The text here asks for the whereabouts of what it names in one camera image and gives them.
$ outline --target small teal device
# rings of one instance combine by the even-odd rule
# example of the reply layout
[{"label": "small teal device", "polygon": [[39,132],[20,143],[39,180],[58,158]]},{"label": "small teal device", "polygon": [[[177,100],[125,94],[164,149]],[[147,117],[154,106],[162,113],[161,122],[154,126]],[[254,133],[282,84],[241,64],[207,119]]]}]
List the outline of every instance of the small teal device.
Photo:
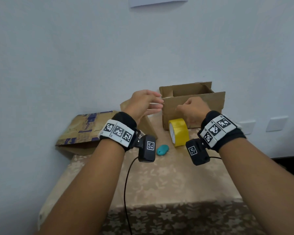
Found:
[{"label": "small teal device", "polygon": [[163,156],[164,154],[167,153],[167,151],[169,150],[169,146],[164,144],[164,145],[161,145],[160,147],[158,147],[157,149],[157,155],[159,156]]}]

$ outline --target yellow packing tape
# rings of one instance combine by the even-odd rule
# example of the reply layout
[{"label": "yellow packing tape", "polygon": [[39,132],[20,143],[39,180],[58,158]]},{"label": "yellow packing tape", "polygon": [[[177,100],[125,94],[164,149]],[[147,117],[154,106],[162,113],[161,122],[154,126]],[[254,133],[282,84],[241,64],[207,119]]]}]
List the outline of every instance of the yellow packing tape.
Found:
[{"label": "yellow packing tape", "polygon": [[175,147],[185,145],[189,140],[188,129],[184,119],[169,120],[169,130]]}]

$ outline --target hand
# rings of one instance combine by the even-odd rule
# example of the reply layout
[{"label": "hand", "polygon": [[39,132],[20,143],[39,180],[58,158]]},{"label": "hand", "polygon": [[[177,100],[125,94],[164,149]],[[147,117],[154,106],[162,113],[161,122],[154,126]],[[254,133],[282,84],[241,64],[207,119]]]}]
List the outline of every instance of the hand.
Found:
[{"label": "hand", "polygon": [[176,110],[184,114],[188,123],[199,124],[203,122],[208,112],[211,111],[207,103],[199,96],[189,98],[183,105],[178,105]]},{"label": "hand", "polygon": [[161,111],[163,99],[160,93],[151,90],[139,90],[133,93],[129,99],[129,104],[123,112],[130,115],[137,123],[145,115],[155,114]]}]

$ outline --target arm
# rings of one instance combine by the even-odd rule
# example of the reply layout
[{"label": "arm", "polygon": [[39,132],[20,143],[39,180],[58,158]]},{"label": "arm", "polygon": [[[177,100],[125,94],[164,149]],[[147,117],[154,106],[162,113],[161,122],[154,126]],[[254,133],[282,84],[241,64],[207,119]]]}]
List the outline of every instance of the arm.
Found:
[{"label": "arm", "polygon": [[[142,90],[132,95],[124,112],[137,123],[144,115],[159,112],[163,100],[157,92]],[[38,234],[97,234],[116,189],[124,149],[111,139],[103,139],[89,162],[59,198]]]},{"label": "arm", "polygon": [[[200,98],[177,107],[189,122],[201,123],[210,111]],[[219,150],[236,188],[269,234],[294,234],[294,176],[244,138]]]}]

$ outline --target person's left hand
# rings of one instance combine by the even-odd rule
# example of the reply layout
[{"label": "person's left hand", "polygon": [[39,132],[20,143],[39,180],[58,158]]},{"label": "person's left hand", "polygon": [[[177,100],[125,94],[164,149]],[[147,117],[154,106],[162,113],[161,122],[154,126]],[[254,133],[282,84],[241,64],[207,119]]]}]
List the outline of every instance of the person's left hand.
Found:
[{"label": "person's left hand", "polygon": [[151,90],[139,90],[133,93],[129,99],[129,104],[126,106],[123,112],[130,115],[137,123],[145,115],[155,114],[160,112],[163,105],[163,99],[160,93]]}]

